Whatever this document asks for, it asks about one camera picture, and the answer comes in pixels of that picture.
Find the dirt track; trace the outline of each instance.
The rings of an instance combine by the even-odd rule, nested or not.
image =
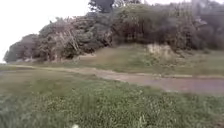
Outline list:
[[[113,71],[105,71],[94,68],[40,68],[32,66],[20,66],[30,67],[35,69],[44,69],[52,71],[65,71],[73,72],[84,75],[96,75],[99,78],[118,80],[122,82],[128,82],[141,86],[152,86],[154,88],[160,88],[167,92],[190,92],[190,93],[203,93],[203,94],[217,94],[224,95],[224,77],[214,78],[214,76],[168,76],[161,77],[159,75],[150,74],[128,74],[117,73]]]

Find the dirt path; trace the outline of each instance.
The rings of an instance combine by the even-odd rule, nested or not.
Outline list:
[[[215,76],[198,76],[195,78],[186,75],[176,75],[173,76],[175,78],[172,78],[172,76],[161,77],[159,75],[150,74],[118,73],[95,68],[40,68],[32,66],[20,67],[30,67],[52,71],[65,71],[84,75],[96,75],[97,77],[103,79],[118,80],[141,86],[152,86],[154,88],[163,89],[167,92],[190,92],[217,95],[224,94],[224,78],[221,76],[217,76],[218,78],[215,78]]]

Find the dense vegetation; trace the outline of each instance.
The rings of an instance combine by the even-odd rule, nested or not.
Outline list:
[[[139,0],[90,0],[92,12],[57,18],[13,44],[6,62],[60,61],[124,43],[179,49],[223,49],[224,5],[209,0],[147,5]]]

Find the green grass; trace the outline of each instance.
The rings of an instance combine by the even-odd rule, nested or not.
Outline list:
[[[0,73],[0,128],[223,128],[223,121],[224,97],[66,72]]]
[[[52,67],[95,67],[130,73],[224,75],[224,52],[211,51],[209,54],[191,51],[184,58],[156,58],[144,46],[132,45],[119,48],[105,48],[96,57],[63,62],[45,63]]]

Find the foliage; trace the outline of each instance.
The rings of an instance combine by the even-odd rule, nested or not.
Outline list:
[[[39,58],[72,59],[124,43],[168,44],[174,51],[224,48],[224,5],[193,0],[189,3],[146,5],[136,0],[91,0],[96,12],[57,18],[35,40],[13,44],[7,62]]]
[[[90,0],[89,5],[91,10],[102,13],[111,12],[113,9],[114,0]]]

